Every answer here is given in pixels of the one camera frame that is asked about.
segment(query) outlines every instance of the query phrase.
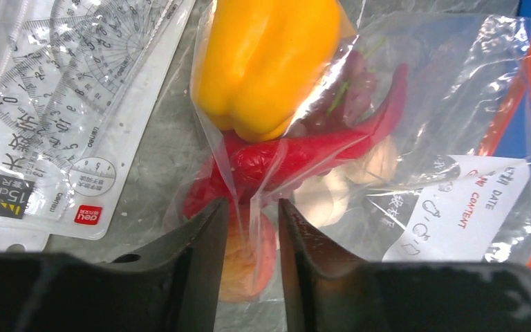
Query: red chili pepper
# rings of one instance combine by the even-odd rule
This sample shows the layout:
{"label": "red chili pepper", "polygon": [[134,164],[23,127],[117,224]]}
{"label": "red chili pepper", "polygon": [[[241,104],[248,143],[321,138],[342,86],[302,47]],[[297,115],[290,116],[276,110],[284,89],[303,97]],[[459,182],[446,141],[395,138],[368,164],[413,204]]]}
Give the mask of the red chili pepper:
{"label": "red chili pepper", "polygon": [[[234,152],[247,145],[247,143],[244,140],[241,140],[234,131],[224,132],[223,142],[225,143],[227,157],[231,156]],[[201,170],[198,171],[198,174],[200,174],[200,176],[203,174],[209,174],[209,176],[197,178],[188,190],[188,194],[183,205],[183,214],[187,218],[193,217],[208,203],[219,197],[228,198],[230,203],[233,201],[233,195],[231,195],[227,184],[223,180],[221,172],[219,171],[212,154],[207,161],[205,161],[204,165],[201,167]],[[241,188],[238,189],[236,187],[236,190],[238,190],[238,195],[243,193]]]}
{"label": "red chili pepper", "polygon": [[296,176],[319,174],[360,158],[398,125],[406,102],[407,76],[408,66],[399,65],[379,109],[351,129],[242,147],[231,157],[235,183],[258,188],[267,181],[265,188],[272,189]]}

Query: ziplock bag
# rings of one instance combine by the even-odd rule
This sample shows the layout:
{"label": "ziplock bag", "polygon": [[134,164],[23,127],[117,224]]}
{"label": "ziplock bag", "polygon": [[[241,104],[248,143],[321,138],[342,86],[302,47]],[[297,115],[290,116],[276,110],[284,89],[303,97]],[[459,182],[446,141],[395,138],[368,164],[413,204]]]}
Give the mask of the ziplock bag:
{"label": "ziplock bag", "polygon": [[394,13],[349,34],[327,8],[325,53],[286,48],[286,26],[223,47],[226,9],[201,20],[190,84],[212,154],[165,219],[229,198],[223,301],[281,299],[281,197],[369,261],[531,266],[531,19]]}

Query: green stem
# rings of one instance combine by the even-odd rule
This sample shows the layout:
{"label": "green stem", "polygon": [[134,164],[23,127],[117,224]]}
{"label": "green stem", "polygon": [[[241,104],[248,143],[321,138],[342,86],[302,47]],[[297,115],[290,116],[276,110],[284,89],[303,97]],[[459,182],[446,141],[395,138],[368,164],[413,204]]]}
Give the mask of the green stem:
{"label": "green stem", "polygon": [[339,88],[337,96],[335,97],[333,103],[326,112],[326,116],[330,116],[330,114],[339,106],[339,103],[341,102],[341,99],[343,99],[343,95],[345,95],[347,89],[349,89],[349,81],[344,82],[343,85],[341,85],[341,87]]}
{"label": "green stem", "polygon": [[[367,53],[365,53],[365,55],[363,56],[364,59],[367,59],[369,58],[370,56],[372,56],[375,52],[377,52],[387,41],[387,38],[386,37],[383,37],[380,41],[378,41],[372,48],[371,50],[369,50]],[[364,47],[361,46],[359,47],[359,49],[357,50],[359,53],[363,53],[364,51]],[[373,68],[370,68],[369,69],[369,72],[370,73],[374,73],[375,72],[375,69]],[[347,92],[347,89],[349,89],[349,82],[345,82],[343,83],[343,85],[341,85],[341,87],[339,88],[339,91],[338,91],[338,94],[337,96],[335,97],[335,99],[333,100],[333,103],[331,104],[330,108],[327,110],[326,112],[326,116],[330,116],[330,114],[339,106],[339,103],[341,102],[341,100],[343,99],[343,96],[345,95],[345,93]]]}

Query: apple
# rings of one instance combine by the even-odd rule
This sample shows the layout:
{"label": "apple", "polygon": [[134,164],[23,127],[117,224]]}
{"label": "apple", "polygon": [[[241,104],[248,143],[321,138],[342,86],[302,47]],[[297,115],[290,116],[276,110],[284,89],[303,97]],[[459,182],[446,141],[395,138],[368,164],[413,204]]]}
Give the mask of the apple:
{"label": "apple", "polygon": [[[218,298],[226,302],[256,299],[268,285],[276,266],[276,230],[263,213],[251,227],[250,206],[230,211],[225,261]],[[250,236],[250,228],[259,234]]]}

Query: red logo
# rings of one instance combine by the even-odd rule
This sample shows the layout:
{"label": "red logo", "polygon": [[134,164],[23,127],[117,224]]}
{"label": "red logo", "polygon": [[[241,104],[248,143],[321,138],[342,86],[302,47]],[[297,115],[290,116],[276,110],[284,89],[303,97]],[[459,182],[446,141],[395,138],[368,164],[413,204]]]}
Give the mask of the red logo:
{"label": "red logo", "polygon": [[99,223],[101,212],[102,207],[100,206],[81,205],[74,222],[82,225],[96,225]]}

